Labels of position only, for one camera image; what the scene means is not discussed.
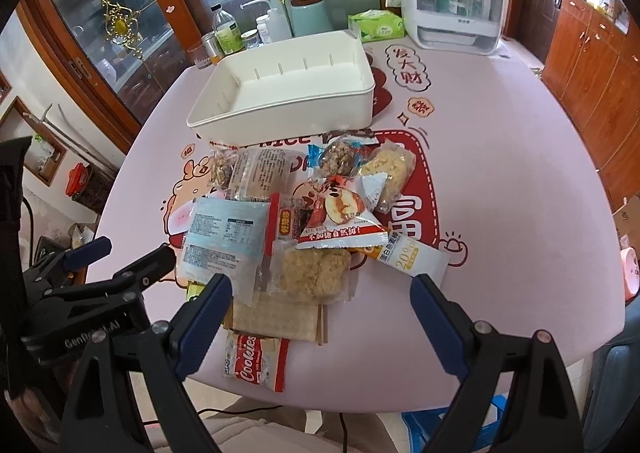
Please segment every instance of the basket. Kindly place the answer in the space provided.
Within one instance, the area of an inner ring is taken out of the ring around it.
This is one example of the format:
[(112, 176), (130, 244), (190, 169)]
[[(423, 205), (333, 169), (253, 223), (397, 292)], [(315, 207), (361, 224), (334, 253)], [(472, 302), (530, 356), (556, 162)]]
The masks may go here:
[(72, 173), (82, 175), (82, 180), (77, 181), (78, 185), (72, 189), (71, 200), (95, 211), (95, 213), (102, 214), (113, 186), (113, 180), (91, 164), (86, 167), (82, 166), (82, 169), (78, 169), (78, 166), (69, 173), (70, 184), (74, 180)]

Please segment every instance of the cardboard box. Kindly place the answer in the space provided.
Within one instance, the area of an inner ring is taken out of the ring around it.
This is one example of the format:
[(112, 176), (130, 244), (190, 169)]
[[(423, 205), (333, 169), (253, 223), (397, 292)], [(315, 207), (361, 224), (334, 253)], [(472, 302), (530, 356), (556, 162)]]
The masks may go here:
[(640, 198), (629, 198), (626, 205), (613, 213), (613, 221), (618, 231), (620, 249), (633, 247), (640, 251)]

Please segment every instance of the white bottle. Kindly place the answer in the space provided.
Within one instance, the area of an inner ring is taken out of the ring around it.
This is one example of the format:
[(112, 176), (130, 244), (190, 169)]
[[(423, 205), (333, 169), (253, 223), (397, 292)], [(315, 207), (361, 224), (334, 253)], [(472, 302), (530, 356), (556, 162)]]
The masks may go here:
[(211, 7), (213, 13), (213, 21), (211, 26), (215, 32), (216, 40), (225, 56), (239, 52), (244, 48), (242, 38), (240, 37), (240, 29), (236, 23), (236, 19), (226, 10), (222, 10), (222, 5), (217, 4)]

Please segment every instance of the tissue box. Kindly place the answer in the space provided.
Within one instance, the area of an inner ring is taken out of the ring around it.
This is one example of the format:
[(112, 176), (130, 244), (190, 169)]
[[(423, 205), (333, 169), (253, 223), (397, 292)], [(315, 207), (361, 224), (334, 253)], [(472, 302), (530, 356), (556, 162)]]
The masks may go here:
[(402, 18), (388, 10), (367, 10), (349, 16), (349, 30), (363, 43), (401, 38), (406, 33)]

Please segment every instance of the wall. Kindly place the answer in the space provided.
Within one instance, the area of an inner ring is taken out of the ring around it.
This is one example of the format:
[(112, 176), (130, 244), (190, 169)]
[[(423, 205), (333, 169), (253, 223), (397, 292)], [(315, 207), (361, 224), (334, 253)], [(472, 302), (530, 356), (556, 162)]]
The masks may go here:
[[(84, 146), (87, 141), (116, 168), (124, 161), (123, 153), (82, 113), (82, 110), (60, 86), (33, 47), (15, 12), (0, 33), (0, 68), (12, 86), (12, 91), (0, 104), (0, 116), (11, 105), (15, 96), (25, 103), (34, 115), (41, 116), (48, 104), (53, 107), (47, 119), (63, 129), (72, 139)], [(43, 184), (28, 170), (24, 171), (23, 184), (35, 195), (50, 204), (74, 222), (93, 222), (95, 213), (72, 201), (65, 195), (68, 172), (78, 162), (78, 155), (67, 151), (50, 187)]]

